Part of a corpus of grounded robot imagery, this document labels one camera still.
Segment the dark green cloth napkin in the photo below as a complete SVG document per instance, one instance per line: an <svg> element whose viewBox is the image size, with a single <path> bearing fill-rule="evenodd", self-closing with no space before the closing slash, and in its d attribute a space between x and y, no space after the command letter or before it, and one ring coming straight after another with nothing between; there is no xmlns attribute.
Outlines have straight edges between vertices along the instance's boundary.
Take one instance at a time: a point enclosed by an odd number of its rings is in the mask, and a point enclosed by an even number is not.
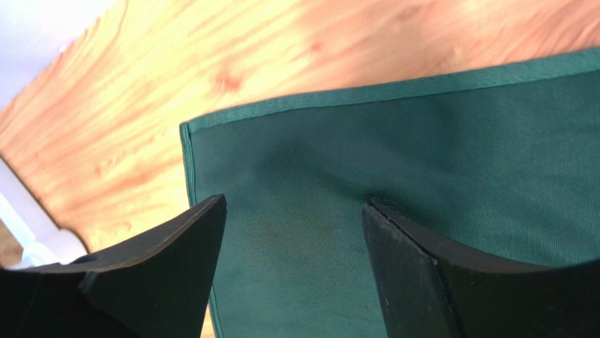
<svg viewBox="0 0 600 338"><path fill-rule="evenodd" d="M227 199L218 337L384 337L369 198L517 261L599 257L598 49L284 96L180 135L190 203Z"/></svg>

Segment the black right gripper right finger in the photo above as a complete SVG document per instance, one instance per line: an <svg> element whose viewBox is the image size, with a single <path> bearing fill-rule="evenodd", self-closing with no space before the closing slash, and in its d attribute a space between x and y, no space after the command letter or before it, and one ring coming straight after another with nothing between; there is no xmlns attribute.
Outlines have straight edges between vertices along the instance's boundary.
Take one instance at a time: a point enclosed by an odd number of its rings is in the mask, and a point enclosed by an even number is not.
<svg viewBox="0 0 600 338"><path fill-rule="evenodd" d="M486 253L371 199L361 220L388 337L598 337L599 262Z"/></svg>

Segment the white metal clothes rack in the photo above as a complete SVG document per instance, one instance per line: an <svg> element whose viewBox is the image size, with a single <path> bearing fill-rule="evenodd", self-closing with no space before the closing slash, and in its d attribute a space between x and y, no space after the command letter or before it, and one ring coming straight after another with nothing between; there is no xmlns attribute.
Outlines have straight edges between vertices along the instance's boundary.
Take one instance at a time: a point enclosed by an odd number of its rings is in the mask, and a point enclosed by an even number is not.
<svg viewBox="0 0 600 338"><path fill-rule="evenodd" d="M5 161L1 161L1 221L23 248L9 270L65 265L88 254L75 233L54 223Z"/></svg>

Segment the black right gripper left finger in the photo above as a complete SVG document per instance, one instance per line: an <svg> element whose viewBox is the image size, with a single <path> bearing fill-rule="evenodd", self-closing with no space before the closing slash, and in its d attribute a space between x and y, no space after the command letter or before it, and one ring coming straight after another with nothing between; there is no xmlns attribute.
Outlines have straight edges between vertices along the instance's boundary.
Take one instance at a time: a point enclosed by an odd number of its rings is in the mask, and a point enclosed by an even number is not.
<svg viewBox="0 0 600 338"><path fill-rule="evenodd" d="M199 337L227 217L213 195L67 265L1 271L2 337Z"/></svg>

